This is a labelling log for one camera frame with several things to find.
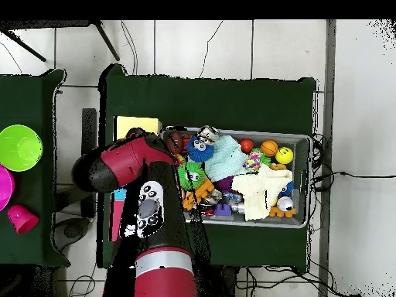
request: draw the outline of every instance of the green tabletop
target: green tabletop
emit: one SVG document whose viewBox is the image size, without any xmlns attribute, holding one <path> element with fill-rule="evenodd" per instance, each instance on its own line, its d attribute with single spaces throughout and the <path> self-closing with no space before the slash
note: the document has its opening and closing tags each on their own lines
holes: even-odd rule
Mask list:
<svg viewBox="0 0 396 297">
<path fill-rule="evenodd" d="M 115 116 L 158 118 L 164 127 L 212 125 L 230 130 L 312 135 L 315 89 L 312 78 L 283 81 L 125 76 L 122 66 L 110 65 L 100 82 L 99 138 L 102 144 L 113 141 Z M 109 203 L 107 193 L 104 220 L 100 223 L 104 267 L 111 264 L 114 245 L 108 241 Z M 300 271 L 306 270 L 306 227 L 207 224 L 206 229 L 213 265 L 294 265 Z"/>
<path fill-rule="evenodd" d="M 9 125 L 26 125 L 43 141 L 43 157 L 30 170 L 13 172 L 15 192 L 0 212 L 0 263 L 68 265 L 51 244 L 55 208 L 54 97 L 63 81 L 63 70 L 50 70 L 40 77 L 0 75 L 0 131 Z M 17 234 L 7 210 L 20 204 L 32 211 L 39 223 L 25 234 Z"/>
</svg>

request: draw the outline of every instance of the smiley face ball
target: smiley face ball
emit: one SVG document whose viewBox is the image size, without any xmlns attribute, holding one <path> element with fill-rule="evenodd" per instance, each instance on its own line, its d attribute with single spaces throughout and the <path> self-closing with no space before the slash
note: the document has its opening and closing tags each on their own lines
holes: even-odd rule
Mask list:
<svg viewBox="0 0 396 297">
<path fill-rule="evenodd" d="M 293 160 L 293 151 L 290 148 L 282 147 L 276 152 L 275 158 L 280 164 L 289 164 Z"/>
</svg>

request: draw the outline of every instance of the gray plastic bin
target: gray plastic bin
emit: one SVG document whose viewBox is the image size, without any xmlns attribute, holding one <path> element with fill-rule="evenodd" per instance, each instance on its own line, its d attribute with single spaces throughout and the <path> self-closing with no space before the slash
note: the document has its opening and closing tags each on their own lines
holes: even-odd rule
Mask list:
<svg viewBox="0 0 396 297">
<path fill-rule="evenodd" d="M 193 135 L 198 128 L 186 128 L 187 131 L 165 130 L 161 137 L 166 140 L 173 131 L 178 131 L 185 135 Z M 304 227 L 309 218 L 310 192 L 309 181 L 311 179 L 311 162 L 312 162 L 312 139 L 308 135 L 287 135 L 279 133 L 266 133 L 254 131 L 233 131 L 219 130 L 220 135 L 230 135 L 238 142 L 244 138 L 253 141 L 254 147 L 260 148 L 261 143 L 266 139 L 275 140 L 279 148 L 289 147 L 294 152 L 294 159 L 287 165 L 287 168 L 293 172 L 294 190 L 292 199 L 295 206 L 295 215 L 289 217 L 263 217 L 260 220 L 244 220 L 244 215 L 233 213 L 231 220 L 217 220 L 216 215 L 212 217 L 203 217 L 205 224 L 223 224 L 250 227 L 283 227 L 283 228 L 301 228 Z M 189 221 L 189 213 L 184 213 L 186 221 Z"/>
</svg>

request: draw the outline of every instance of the pink plastic cup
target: pink plastic cup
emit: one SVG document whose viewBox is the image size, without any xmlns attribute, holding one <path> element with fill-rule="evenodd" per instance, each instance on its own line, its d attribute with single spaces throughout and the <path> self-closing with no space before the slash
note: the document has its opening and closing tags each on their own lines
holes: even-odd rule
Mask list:
<svg viewBox="0 0 396 297">
<path fill-rule="evenodd" d="M 21 205 L 11 207 L 8 215 L 17 234 L 24 234 L 32 230 L 39 223 L 39 218 Z"/>
<path fill-rule="evenodd" d="M 4 210 L 9 203 L 14 187 L 15 182 L 12 174 L 4 166 L 0 165 L 0 210 Z"/>
</svg>

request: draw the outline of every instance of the lime green bowl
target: lime green bowl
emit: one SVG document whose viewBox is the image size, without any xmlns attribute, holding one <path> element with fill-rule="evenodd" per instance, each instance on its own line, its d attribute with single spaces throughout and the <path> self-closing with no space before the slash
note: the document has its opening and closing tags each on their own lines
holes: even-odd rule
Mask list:
<svg viewBox="0 0 396 297">
<path fill-rule="evenodd" d="M 10 171 L 31 169 L 41 159 L 43 143 L 25 125 L 11 125 L 0 132 L 0 163 Z"/>
</svg>

